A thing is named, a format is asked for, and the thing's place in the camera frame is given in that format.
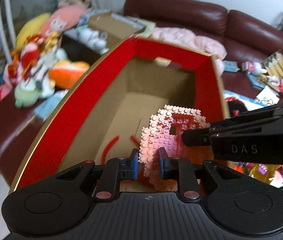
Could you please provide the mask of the white printed card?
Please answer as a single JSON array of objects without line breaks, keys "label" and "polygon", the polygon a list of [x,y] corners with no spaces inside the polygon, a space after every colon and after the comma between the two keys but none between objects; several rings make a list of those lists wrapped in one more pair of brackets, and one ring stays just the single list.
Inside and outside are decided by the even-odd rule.
[{"label": "white printed card", "polygon": [[255,99],[264,105],[270,106],[275,105],[280,101],[280,98],[269,86],[265,86],[264,89],[256,96]]}]

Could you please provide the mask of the minnie mouse plush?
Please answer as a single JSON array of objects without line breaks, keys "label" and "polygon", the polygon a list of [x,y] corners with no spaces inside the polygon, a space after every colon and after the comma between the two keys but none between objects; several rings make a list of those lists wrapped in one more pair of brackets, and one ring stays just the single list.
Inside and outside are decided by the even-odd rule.
[{"label": "minnie mouse plush", "polygon": [[233,96],[226,98],[225,101],[227,102],[231,117],[239,116],[248,111],[245,104]]}]

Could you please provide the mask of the red cardboard box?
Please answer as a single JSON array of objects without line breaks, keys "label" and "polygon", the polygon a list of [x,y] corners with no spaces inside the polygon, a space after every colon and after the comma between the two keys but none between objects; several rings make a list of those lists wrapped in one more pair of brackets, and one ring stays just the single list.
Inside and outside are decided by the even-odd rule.
[{"label": "red cardboard box", "polygon": [[85,160],[127,157],[165,105],[195,109],[208,123],[229,117],[215,57],[130,37],[67,92],[30,146],[11,191]]}]

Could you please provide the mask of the pink brick block model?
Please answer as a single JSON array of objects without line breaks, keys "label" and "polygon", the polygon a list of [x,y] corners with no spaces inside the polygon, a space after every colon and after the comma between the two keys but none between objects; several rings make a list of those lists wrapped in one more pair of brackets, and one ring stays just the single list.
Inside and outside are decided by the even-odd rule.
[{"label": "pink brick block model", "polygon": [[144,176],[157,191],[176,191],[177,182],[160,176],[158,150],[163,147],[171,158],[186,158],[193,164],[213,159],[209,146],[184,146],[182,132],[187,129],[208,128],[209,123],[201,111],[193,108],[165,105],[150,116],[148,127],[141,132],[139,162],[144,164]]}]

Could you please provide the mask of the gold packaged booklet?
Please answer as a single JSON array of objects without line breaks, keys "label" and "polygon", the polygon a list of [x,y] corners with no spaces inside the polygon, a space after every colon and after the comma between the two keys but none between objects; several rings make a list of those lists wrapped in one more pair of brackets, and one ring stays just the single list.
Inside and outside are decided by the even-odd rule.
[{"label": "gold packaged booklet", "polygon": [[262,66],[267,70],[269,76],[283,79],[283,55],[280,51],[273,53],[264,60]]}]

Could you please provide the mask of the dark red leather sofa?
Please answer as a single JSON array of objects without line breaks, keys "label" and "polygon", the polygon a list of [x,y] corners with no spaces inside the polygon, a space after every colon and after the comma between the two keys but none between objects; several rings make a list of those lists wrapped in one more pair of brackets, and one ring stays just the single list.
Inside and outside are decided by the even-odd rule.
[{"label": "dark red leather sofa", "polygon": [[[126,0],[124,15],[178,27],[222,43],[226,59],[243,63],[263,61],[276,51],[283,54],[283,32],[238,10],[195,0]],[[41,129],[32,108],[14,105],[10,93],[0,102],[0,173],[8,184]]]}]

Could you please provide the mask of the pink plush doll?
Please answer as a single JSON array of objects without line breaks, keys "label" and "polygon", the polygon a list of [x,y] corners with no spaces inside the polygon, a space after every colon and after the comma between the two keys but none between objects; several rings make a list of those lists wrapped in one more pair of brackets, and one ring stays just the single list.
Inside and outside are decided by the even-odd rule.
[{"label": "pink plush doll", "polygon": [[45,21],[41,34],[48,37],[53,31],[58,34],[77,25],[80,16],[90,12],[90,0],[59,0],[58,9]]}]

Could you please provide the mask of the pink padded jacket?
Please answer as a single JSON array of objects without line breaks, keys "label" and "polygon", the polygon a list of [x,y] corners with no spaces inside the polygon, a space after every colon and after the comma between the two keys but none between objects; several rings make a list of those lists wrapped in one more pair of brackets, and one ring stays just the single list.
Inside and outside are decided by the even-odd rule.
[{"label": "pink padded jacket", "polygon": [[217,57],[215,63],[217,65],[218,75],[221,76],[225,70],[223,60],[227,56],[227,50],[224,45],[217,40],[196,35],[189,29],[171,27],[155,27],[151,37],[156,40],[215,55]]}]

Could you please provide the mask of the pink white toy figure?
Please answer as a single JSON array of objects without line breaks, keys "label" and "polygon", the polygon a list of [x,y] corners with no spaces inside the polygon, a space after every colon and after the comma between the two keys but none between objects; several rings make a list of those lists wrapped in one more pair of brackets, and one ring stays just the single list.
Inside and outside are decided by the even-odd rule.
[{"label": "pink white toy figure", "polygon": [[241,64],[241,71],[252,74],[254,76],[259,76],[261,74],[266,74],[267,70],[262,67],[259,62],[246,61]]}]

